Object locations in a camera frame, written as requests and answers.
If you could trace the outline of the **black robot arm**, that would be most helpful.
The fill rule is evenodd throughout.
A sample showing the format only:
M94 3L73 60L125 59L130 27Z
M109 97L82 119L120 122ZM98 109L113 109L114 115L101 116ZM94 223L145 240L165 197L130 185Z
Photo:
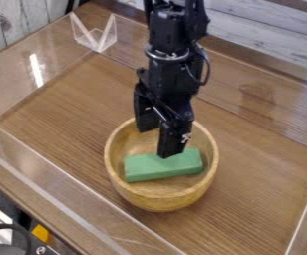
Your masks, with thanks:
M149 25L149 65L137 69L134 113L141 132L160 130L157 155L184 152L194 113L192 97L211 77L211 62L198 44L209 18L204 0L144 0Z

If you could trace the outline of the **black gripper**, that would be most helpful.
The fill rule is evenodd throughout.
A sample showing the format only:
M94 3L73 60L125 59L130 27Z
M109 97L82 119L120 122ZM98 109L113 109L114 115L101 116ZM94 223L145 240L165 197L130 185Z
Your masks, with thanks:
M190 100L205 85L201 79L204 62L204 52L190 50L188 56L174 59L149 56L149 67L137 69L137 128L140 132L160 128L157 155L161 158L182 153L190 140L194 120Z

